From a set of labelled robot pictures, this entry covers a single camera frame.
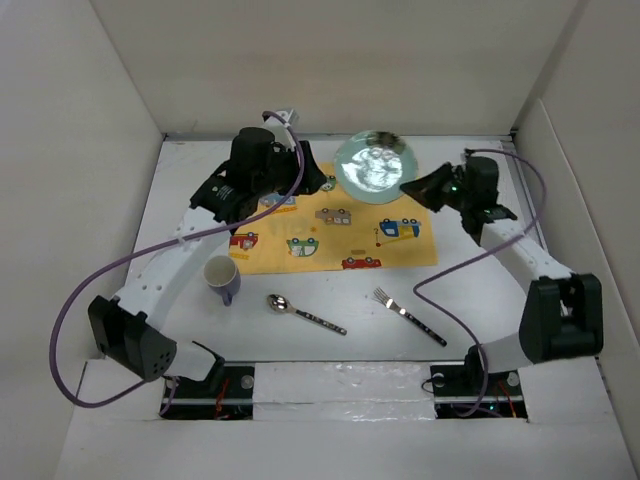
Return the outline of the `metal spoon patterned handle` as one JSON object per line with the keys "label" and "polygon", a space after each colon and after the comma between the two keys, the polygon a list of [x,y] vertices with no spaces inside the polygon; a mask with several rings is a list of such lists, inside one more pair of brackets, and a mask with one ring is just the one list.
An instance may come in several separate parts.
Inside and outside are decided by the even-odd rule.
{"label": "metal spoon patterned handle", "polygon": [[268,306],[275,312],[278,313],[287,313],[298,316],[306,321],[314,323],[326,330],[332,331],[338,335],[346,336],[347,330],[339,325],[336,325],[332,322],[324,320],[318,316],[315,316],[309,312],[300,310],[294,307],[285,297],[278,294],[269,294],[266,297],[266,302]]}

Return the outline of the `metal fork patterned handle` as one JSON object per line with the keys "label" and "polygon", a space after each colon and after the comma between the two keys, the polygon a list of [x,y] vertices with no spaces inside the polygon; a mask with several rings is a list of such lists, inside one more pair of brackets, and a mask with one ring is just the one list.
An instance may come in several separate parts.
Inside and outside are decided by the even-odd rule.
{"label": "metal fork patterned handle", "polygon": [[376,288],[373,292],[373,295],[374,295],[374,298],[379,303],[381,303],[386,309],[408,320],[411,324],[413,324],[415,327],[421,330],[424,334],[430,337],[433,341],[435,341],[441,347],[446,347],[448,345],[447,341],[444,338],[442,338],[439,334],[437,334],[431,328],[426,326],[422,321],[417,319],[404,307],[401,307],[400,305],[398,305],[397,302],[392,297],[387,295],[381,288]]}

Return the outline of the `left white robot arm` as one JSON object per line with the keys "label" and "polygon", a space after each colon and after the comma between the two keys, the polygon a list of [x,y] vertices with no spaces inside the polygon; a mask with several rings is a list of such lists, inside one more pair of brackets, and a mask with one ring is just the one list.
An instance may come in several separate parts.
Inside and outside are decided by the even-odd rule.
{"label": "left white robot arm", "polygon": [[262,197],[311,195],[324,182],[310,145],[298,140],[292,109],[267,111],[259,127],[242,128],[230,156],[196,190],[170,240],[136,278],[111,298],[96,297],[88,315],[102,354],[145,382],[188,378],[201,396],[222,387],[222,363],[210,348],[163,335],[169,311],[191,278],[233,233],[261,218]]}

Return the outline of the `yellow car-print placemat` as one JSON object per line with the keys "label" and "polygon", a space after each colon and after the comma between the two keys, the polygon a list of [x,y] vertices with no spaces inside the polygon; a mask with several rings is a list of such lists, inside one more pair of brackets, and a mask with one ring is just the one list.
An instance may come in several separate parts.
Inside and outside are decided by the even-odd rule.
{"label": "yellow car-print placemat", "polygon": [[229,255],[244,275],[434,266],[438,263],[426,209],[403,196],[388,204],[357,201],[336,183],[287,200],[265,218],[239,228]]}

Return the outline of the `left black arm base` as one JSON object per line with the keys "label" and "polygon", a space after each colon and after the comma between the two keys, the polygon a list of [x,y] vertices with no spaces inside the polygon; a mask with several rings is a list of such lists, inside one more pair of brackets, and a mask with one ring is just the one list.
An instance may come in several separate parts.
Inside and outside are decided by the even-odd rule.
{"label": "left black arm base", "polygon": [[165,420],[252,420],[256,364],[227,362],[203,344],[193,344],[214,359],[212,370],[202,381],[165,377],[159,416]]}

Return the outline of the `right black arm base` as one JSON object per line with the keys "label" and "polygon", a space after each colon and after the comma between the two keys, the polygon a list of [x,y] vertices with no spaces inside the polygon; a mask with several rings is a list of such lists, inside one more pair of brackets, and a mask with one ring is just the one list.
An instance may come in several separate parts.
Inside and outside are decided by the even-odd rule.
{"label": "right black arm base", "polygon": [[421,388],[432,395],[439,420],[528,418],[519,372],[485,375],[474,347],[463,362],[431,364]]}

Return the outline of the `light green ceramic plate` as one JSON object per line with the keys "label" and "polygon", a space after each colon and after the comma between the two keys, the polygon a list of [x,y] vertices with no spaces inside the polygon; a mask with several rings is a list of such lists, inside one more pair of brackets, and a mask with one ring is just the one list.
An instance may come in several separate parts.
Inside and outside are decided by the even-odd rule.
{"label": "light green ceramic plate", "polygon": [[400,185],[417,178],[418,162],[401,136],[369,130],[352,136],[338,148],[334,171],[337,183],[350,197],[379,205],[403,195]]}

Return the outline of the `purple ceramic mug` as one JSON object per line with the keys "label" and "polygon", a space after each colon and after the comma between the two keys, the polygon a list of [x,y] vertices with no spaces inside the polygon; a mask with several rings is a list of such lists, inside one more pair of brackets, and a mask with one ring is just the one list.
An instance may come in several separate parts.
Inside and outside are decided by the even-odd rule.
{"label": "purple ceramic mug", "polygon": [[241,276],[234,260],[228,256],[210,258],[204,265],[203,278],[223,304],[230,307],[241,288]]}

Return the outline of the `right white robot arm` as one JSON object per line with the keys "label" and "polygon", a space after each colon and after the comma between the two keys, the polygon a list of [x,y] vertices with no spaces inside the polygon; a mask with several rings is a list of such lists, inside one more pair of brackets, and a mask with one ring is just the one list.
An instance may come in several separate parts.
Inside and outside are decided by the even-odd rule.
{"label": "right white robot arm", "polygon": [[461,165],[445,163],[401,185],[428,210],[457,211],[464,231],[496,258],[526,295],[518,330],[489,343],[475,342],[462,369],[473,393],[494,387],[499,374],[555,360],[597,356],[604,347],[602,286],[551,257],[517,216],[498,201],[499,168],[492,150],[468,149]]}

